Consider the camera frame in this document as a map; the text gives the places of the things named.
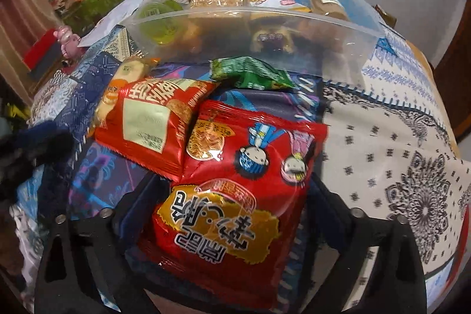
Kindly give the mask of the brown cardboard box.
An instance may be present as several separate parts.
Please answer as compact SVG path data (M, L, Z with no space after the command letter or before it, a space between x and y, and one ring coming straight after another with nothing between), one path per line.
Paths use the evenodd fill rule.
M393 15L387 13L382 7L378 4L374 5L374 9L377 11L377 13L381 16L382 20L384 20L384 23L387 24L390 28L395 28L397 24L397 18L394 17Z

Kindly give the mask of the red box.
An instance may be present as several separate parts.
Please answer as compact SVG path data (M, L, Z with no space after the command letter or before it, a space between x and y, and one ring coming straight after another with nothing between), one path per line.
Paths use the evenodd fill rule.
M38 82L62 67L61 46L55 33L55 29L47 30L24 55L23 63L28 69L30 80Z

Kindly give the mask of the red rice cracker bag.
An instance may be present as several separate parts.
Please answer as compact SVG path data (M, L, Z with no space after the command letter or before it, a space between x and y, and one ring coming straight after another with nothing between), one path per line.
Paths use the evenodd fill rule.
M184 78L147 78L124 86L95 141L140 166L178 181L188 130L200 103L219 84Z

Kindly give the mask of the purple coconut roll snack pack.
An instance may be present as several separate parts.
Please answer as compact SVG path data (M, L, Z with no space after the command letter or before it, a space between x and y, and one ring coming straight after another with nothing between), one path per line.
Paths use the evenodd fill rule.
M258 27L252 34L250 50L255 53L269 50L293 54L296 51L294 34L294 29L285 26Z

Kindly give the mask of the patchwork blue bed quilt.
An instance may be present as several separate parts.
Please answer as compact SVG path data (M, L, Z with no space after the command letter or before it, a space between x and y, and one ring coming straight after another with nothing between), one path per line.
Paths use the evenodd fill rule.
M189 64L160 60L144 79L217 82L219 86L200 106L215 100L289 121L324 124L327 136L311 175L319 176L349 207L359 207L370 217L386 219L402 214L409 219L425 277L426 313L430 313L458 274L468 241L470 163L457 153L427 62L373 12L382 35L362 70L365 84L361 88L286 70L295 83L293 89L238 89L230 80L210 78L211 61ZM33 299L26 307L29 313L35 313L37 272L59 212L65 210L79 217L95 214L101 202L110 203L120 191L130 191L140 176L151 171L101 145L94 134L87 136L105 87L121 62L141 51L125 28L125 20L94 45L85 47L81 61L68 77L52 80L52 89L46 94L48 105L33 117L33 127L53 120L68 129L74 144L64 160L34 170L19 188L18 203L11 211L27 260L27 295ZM184 156L200 106L189 126ZM310 178L278 283L276 304L270 309L226 304L213 293L164 270L140 249L140 236L151 223L154 209L168 198L172 185L179 180L168 179L168 192L152 208L137 242L126 250L129 266L153 303L155 298L164 297L179 308L203 313L304 313L308 299L338 256L320 236L309 234Z

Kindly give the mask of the orange rice cracker pack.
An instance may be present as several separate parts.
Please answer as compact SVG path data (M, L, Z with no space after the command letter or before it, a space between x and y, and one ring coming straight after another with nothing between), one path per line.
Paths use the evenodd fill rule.
M97 127L105 126L106 116L116 105L119 91L130 83L144 79L159 63L159 58L145 57L141 51L121 62L98 102L87 133L88 137L93 137Z

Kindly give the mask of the green storage box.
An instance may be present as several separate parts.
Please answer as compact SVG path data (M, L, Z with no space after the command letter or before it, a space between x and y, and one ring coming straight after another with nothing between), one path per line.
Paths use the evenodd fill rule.
M63 24L69 26L75 34L84 36L113 8L123 1L124 0L78 1L73 3L73 5L63 13L61 20Z

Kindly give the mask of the pink plush toy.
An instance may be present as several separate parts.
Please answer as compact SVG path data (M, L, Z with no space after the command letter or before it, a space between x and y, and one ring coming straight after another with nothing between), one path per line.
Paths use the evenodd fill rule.
M83 55L84 49L79 46L81 38L69 26L59 26L54 31L54 37L65 59L76 60Z

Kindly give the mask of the brown wooden door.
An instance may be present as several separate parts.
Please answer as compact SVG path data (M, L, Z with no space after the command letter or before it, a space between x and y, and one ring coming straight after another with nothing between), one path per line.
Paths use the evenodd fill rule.
M456 34L434 70L437 89L442 97L453 134L458 142L470 133L470 22L470 0L466 0Z

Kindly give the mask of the small green snack packet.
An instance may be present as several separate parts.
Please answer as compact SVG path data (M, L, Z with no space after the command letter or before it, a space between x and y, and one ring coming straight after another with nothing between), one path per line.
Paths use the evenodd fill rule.
M230 80L238 89L276 90L293 89L295 83L284 69L276 69L259 59L241 56L212 60L210 78Z

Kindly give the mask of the clear plastic storage box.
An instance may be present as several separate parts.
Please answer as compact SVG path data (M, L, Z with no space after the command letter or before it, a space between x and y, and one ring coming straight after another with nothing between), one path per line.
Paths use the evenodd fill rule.
M188 0L174 0L182 11L162 14L180 25L175 41L156 45L139 30L137 11L150 1L145 0L125 20L125 28L141 51L164 62L205 63L225 57L248 56L264 61L277 69L307 73L353 87L365 84L362 70L382 35L374 12L365 0L340 0L345 6L347 21L334 17L284 11L265 7L240 7L241 17L202 17L206 9L190 9ZM296 51L255 53L250 50L255 29L264 26L285 26L293 35Z

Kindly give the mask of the striped window curtain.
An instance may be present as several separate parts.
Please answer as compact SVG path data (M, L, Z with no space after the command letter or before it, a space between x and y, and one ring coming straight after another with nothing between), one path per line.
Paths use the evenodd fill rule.
M23 61L47 30L59 25L49 0L1 0L1 76L27 105L37 82Z

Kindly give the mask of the green jelly cup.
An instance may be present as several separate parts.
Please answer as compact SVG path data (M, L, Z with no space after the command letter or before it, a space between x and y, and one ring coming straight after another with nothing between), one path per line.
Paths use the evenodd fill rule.
M140 32L156 45L168 45L175 41L180 25L172 17L160 17L162 14L182 11L183 7L174 0L150 1L137 11Z

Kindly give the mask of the red cartoon noodle snack bag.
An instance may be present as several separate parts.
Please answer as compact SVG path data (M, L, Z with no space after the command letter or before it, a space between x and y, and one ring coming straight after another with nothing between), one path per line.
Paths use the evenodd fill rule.
M226 304L270 309L327 127L208 100L138 245Z

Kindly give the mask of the white pillow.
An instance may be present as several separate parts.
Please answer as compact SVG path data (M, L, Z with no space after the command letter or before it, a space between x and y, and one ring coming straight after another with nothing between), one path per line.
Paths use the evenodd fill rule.
M105 15L99 23L85 36L82 37L78 45L79 48L90 47L107 36L115 26L120 25L123 20L141 5L144 0L124 0Z

